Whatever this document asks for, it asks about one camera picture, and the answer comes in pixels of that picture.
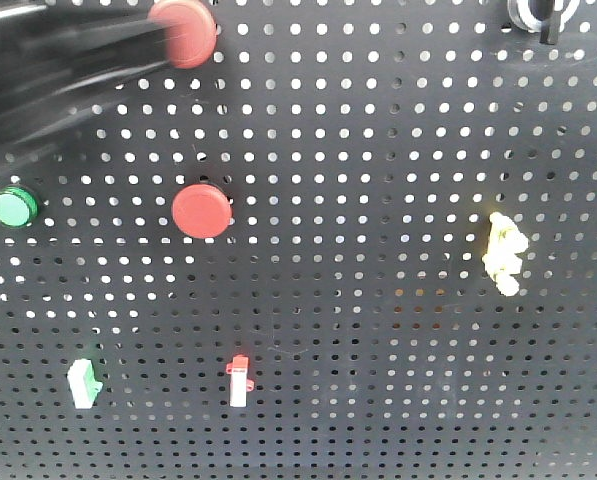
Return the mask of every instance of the red button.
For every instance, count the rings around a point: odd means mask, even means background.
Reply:
[[[231,205],[219,188],[199,183],[178,192],[171,214],[183,233],[194,238],[211,238],[229,226]]]
[[[149,18],[167,27],[167,56],[177,68],[202,65],[216,48],[216,22],[199,0],[160,0]]]

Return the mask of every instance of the small plastic part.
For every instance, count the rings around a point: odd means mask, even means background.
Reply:
[[[0,190],[0,223],[9,228],[21,228],[38,216],[40,210],[35,194],[21,186],[9,185]]]
[[[516,254],[529,248],[529,239],[518,230],[511,218],[500,212],[492,213],[489,220],[489,245],[482,261],[500,293],[511,297],[520,290],[520,284],[512,277],[522,270],[522,259]]]
[[[216,48],[216,22],[198,0],[160,0],[149,19],[167,27],[167,56],[177,68],[202,65]]]
[[[74,397],[74,405],[78,409],[90,409],[98,393],[102,390],[102,383],[94,377],[94,367],[91,360],[81,358],[76,360],[67,372],[69,388]]]
[[[232,363],[228,363],[225,372],[231,375],[229,405],[232,407],[247,406],[247,392],[254,389],[253,380],[247,378],[249,357],[236,355]]]
[[[194,238],[212,238],[226,230],[231,221],[229,199],[218,187],[198,183],[183,188],[171,206],[174,223]]]

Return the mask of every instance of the white clip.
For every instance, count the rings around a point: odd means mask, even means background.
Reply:
[[[516,254],[529,248],[529,239],[520,233],[511,218],[499,212],[492,213],[489,220],[491,221],[489,245],[482,261],[487,274],[496,282],[500,293],[511,297],[520,290],[520,284],[512,277],[522,270],[522,259]]]
[[[229,405],[231,407],[246,407],[247,392],[254,389],[253,380],[247,378],[249,357],[236,355],[232,363],[227,364],[225,371],[231,375]]]
[[[102,383],[94,377],[94,367],[91,360],[81,358],[76,360],[67,372],[69,388],[74,397],[76,408],[90,409],[98,393],[102,390]]]

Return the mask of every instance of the perforated metal sheet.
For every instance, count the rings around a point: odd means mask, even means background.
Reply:
[[[0,152],[47,202],[0,227],[0,478],[597,478],[597,1],[556,47],[503,1],[211,8],[213,62]],[[192,242],[205,177],[235,223]],[[494,210],[531,239],[513,298]]]

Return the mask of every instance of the metal ring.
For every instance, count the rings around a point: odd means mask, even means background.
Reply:
[[[538,20],[531,12],[529,6],[530,0],[507,0],[507,10],[509,16],[518,28],[527,30],[528,32],[539,32],[542,27],[542,20]],[[580,0],[569,0],[569,4],[564,8],[560,17],[561,28],[564,27],[571,17],[574,16],[576,10],[580,6]]]

